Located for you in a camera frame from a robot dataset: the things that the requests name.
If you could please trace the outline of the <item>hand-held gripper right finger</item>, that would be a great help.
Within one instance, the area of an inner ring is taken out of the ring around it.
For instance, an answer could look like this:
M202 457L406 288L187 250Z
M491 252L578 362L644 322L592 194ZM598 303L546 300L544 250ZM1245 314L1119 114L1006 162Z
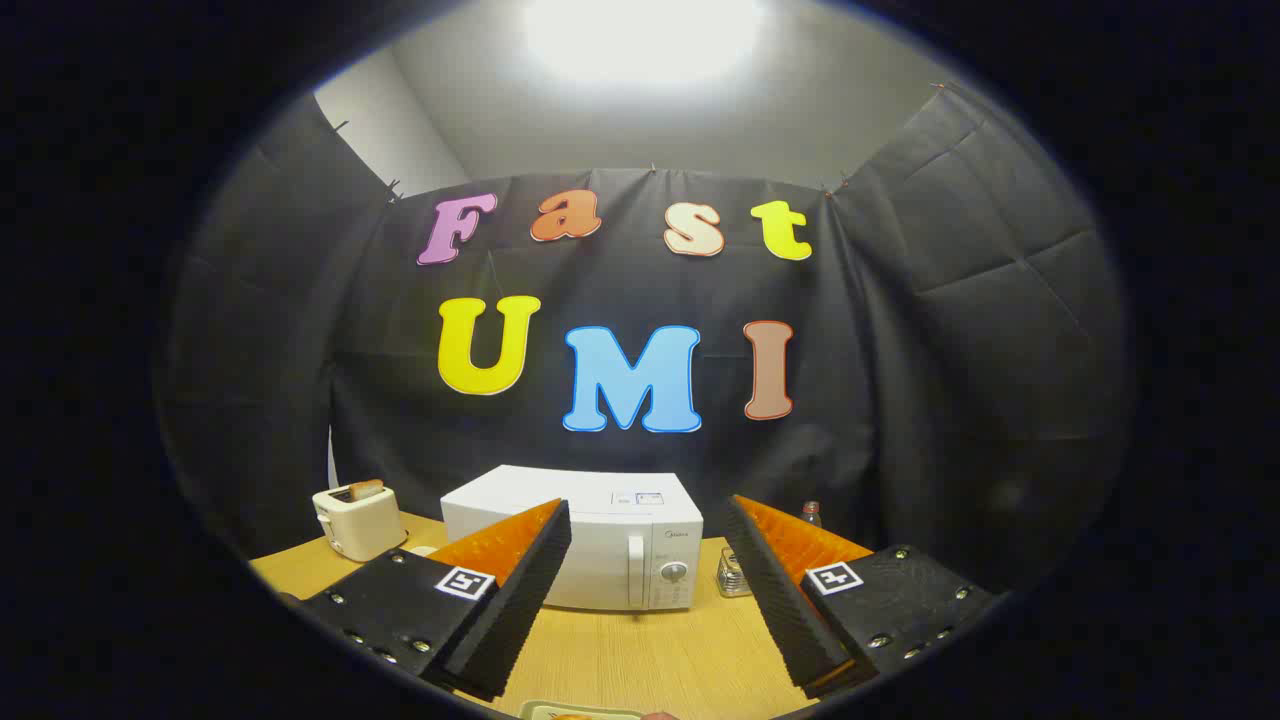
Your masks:
M872 551L741 495L724 537L810 700L922 664L998 600L911 544Z

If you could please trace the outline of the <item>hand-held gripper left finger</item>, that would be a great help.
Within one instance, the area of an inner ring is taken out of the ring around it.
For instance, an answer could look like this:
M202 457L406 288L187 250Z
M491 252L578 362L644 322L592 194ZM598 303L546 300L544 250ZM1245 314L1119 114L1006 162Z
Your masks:
M506 692L572 539L570 503L539 503L428 556L389 550L300 601L357 653L492 701Z

